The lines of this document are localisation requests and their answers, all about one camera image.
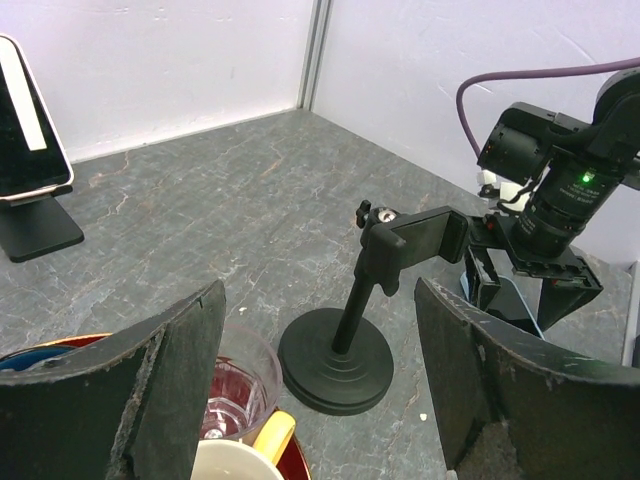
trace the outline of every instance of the white mug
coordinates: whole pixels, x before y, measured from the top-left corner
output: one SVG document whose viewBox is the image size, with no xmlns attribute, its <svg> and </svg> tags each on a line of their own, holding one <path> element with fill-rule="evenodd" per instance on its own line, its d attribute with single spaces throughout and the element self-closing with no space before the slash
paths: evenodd
<svg viewBox="0 0 640 480">
<path fill-rule="evenodd" d="M 275 412 L 253 447 L 233 440 L 200 440 L 191 480 L 284 480 L 275 465 L 295 424 L 288 413 Z"/>
</svg>

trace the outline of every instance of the transparent glass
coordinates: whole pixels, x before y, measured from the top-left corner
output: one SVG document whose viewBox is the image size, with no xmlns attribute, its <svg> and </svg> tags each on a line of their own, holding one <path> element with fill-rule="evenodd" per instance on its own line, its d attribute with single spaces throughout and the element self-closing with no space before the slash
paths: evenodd
<svg viewBox="0 0 640 480">
<path fill-rule="evenodd" d="M 281 392 L 282 370 L 271 346 L 249 329 L 225 326 L 200 438 L 253 445 Z"/>
</svg>

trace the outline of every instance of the mug handle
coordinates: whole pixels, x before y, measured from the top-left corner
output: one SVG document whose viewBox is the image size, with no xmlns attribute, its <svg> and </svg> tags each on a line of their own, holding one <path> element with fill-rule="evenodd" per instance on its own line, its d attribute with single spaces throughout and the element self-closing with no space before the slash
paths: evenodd
<svg viewBox="0 0 640 480">
<path fill-rule="evenodd" d="M 274 412 L 264 424 L 253 448 L 277 465 L 296 427 L 295 419 L 286 412 Z"/>
</svg>

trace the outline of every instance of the gray marble tabletop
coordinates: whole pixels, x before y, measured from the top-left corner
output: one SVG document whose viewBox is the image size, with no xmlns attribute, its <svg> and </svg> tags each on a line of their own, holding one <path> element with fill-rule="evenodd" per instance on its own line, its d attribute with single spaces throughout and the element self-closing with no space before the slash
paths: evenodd
<svg viewBox="0 0 640 480">
<path fill-rule="evenodd" d="M 75 166 L 60 202 L 81 245 L 24 264 L 0 258 L 0 353 L 74 334 L 116 331 L 206 282 L 224 280 L 227 322 L 274 347 L 300 314 L 344 305 L 353 281 L 362 199 L 404 212 L 483 201 L 305 112 L 289 112 Z M 475 166 L 470 160 L 469 175 Z M 590 258 L 605 286 L 547 339 L 619 362 L 628 274 Z M 315 413 L 284 392 L 281 406 L 321 479 L 444 479 L 420 351 L 413 289 L 419 276 L 459 292 L 462 265 L 434 259 L 403 272 L 392 298 L 376 289 L 366 316 L 389 341 L 395 377 L 355 417 Z M 527 297 L 539 288 L 521 281 Z"/>
</svg>

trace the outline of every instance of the white strip on screen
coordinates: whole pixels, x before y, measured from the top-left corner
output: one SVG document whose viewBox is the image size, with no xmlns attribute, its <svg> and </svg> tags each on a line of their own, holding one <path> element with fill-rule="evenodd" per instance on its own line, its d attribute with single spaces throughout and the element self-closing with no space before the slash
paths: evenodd
<svg viewBox="0 0 640 480">
<path fill-rule="evenodd" d="M 31 99 L 18 51 L 10 40 L 3 37 L 0 37 L 0 67 L 29 150 L 45 150 L 47 143 Z"/>
</svg>

